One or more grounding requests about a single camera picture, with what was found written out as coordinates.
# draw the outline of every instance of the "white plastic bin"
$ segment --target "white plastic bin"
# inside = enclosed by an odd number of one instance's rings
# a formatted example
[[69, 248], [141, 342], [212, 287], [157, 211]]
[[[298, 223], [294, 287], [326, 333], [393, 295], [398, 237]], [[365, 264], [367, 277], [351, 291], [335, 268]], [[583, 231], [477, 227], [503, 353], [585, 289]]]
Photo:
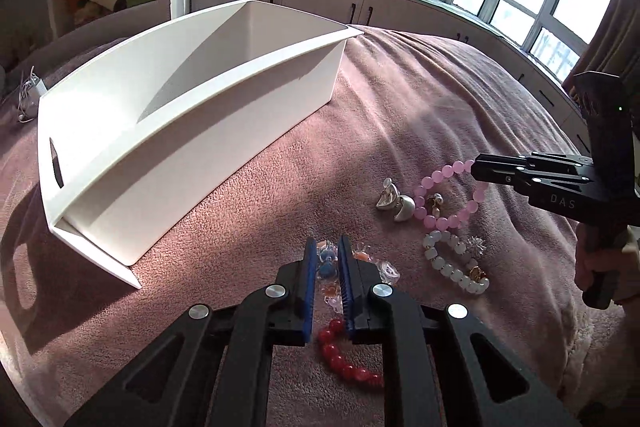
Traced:
[[49, 229], [140, 288], [127, 266], [329, 102], [346, 39], [359, 34], [243, 0], [156, 26], [95, 57], [40, 100]]

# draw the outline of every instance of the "red bead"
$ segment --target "red bead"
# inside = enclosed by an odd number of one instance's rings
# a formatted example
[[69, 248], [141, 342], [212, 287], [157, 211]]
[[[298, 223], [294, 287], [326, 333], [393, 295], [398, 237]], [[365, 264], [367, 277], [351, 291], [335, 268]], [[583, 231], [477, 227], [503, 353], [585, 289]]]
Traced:
[[347, 361], [344, 360], [344, 357], [342, 355], [335, 355], [335, 357], [333, 357], [329, 362], [331, 370], [334, 373], [338, 373], [339, 375], [345, 365], [347, 365]]
[[342, 333], [344, 331], [344, 320], [342, 319], [331, 319], [329, 321], [329, 330], [334, 333]]
[[331, 342], [334, 339], [334, 332], [331, 330], [322, 330], [318, 333], [318, 342], [320, 344], [326, 344]]
[[366, 382], [367, 380], [369, 380], [370, 376], [370, 370], [366, 369], [365, 367], [357, 367], [353, 371], [353, 380], [355, 381]]
[[353, 367], [353, 365], [347, 363], [347, 365], [342, 368], [340, 374], [345, 380], [353, 380], [353, 372], [355, 371], [355, 369], [356, 368]]
[[329, 362], [335, 355], [340, 355], [340, 349], [335, 344], [324, 344], [322, 346], [322, 356]]
[[369, 380], [367, 380], [367, 383], [371, 387], [376, 387], [376, 388], [382, 387], [383, 386], [382, 375], [379, 375], [377, 373], [372, 373], [371, 376], [369, 377]]

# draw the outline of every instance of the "pink bead bracelet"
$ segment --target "pink bead bracelet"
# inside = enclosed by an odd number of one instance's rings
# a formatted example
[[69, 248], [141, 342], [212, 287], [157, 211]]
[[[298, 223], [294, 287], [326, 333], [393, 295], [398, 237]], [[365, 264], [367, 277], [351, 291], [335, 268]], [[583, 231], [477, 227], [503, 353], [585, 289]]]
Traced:
[[484, 192], [489, 186], [486, 182], [478, 182], [476, 190], [474, 191], [473, 199], [466, 202], [464, 208], [460, 209], [457, 213], [447, 217], [436, 217], [427, 213], [427, 209], [424, 207], [427, 190], [434, 185], [442, 182], [446, 178], [450, 178], [453, 174], [462, 174], [462, 172], [471, 172], [471, 165], [474, 164], [473, 160], [467, 160], [462, 163], [461, 161], [453, 162], [453, 165], [445, 165], [442, 170], [434, 171], [431, 176], [422, 178], [422, 183], [415, 187], [414, 201], [415, 210], [414, 217], [420, 219], [427, 230], [438, 229], [444, 232], [447, 229], [456, 229], [460, 224], [469, 220], [471, 214], [478, 210], [478, 203], [484, 201]]

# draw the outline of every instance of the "human hand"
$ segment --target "human hand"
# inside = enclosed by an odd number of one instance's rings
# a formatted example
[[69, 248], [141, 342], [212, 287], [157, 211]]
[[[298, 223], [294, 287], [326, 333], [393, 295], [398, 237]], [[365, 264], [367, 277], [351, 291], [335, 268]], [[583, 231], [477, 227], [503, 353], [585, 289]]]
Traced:
[[578, 242], [575, 245], [575, 284], [585, 291], [593, 284], [593, 272], [617, 270], [620, 273], [618, 288], [613, 300], [620, 301], [640, 295], [640, 253], [638, 242], [631, 230], [626, 229], [626, 244], [622, 248], [606, 248], [586, 251], [588, 227], [579, 223], [575, 229]]

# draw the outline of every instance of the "bed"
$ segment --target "bed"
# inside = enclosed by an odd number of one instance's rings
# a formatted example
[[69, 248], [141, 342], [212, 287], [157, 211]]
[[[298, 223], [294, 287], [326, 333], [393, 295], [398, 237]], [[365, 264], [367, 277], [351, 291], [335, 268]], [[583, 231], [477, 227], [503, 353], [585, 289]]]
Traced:
[[[491, 286], [464, 293], [423, 256], [424, 227], [375, 208], [382, 180], [411, 193], [423, 176], [478, 153], [576, 153], [538, 102], [496, 62], [449, 39], [362, 27], [350, 39], [332, 101], [242, 167], [133, 267], [134, 291], [47, 231], [38, 190], [36, 124], [0, 108], [0, 357], [33, 415], [61, 426], [190, 305], [241, 301], [302, 256], [305, 238], [371, 245], [418, 301], [468, 306], [577, 413], [616, 404], [637, 370], [622, 310], [587, 309], [573, 282], [575, 223], [492, 186], [462, 228], [484, 238]], [[76, 57], [50, 87], [106, 49]], [[442, 185], [445, 209], [473, 190]], [[317, 293], [314, 331], [333, 316]], [[377, 347], [350, 359], [382, 366]], [[383, 400], [336, 380], [316, 344], [275, 350], [267, 425], [383, 425]]]

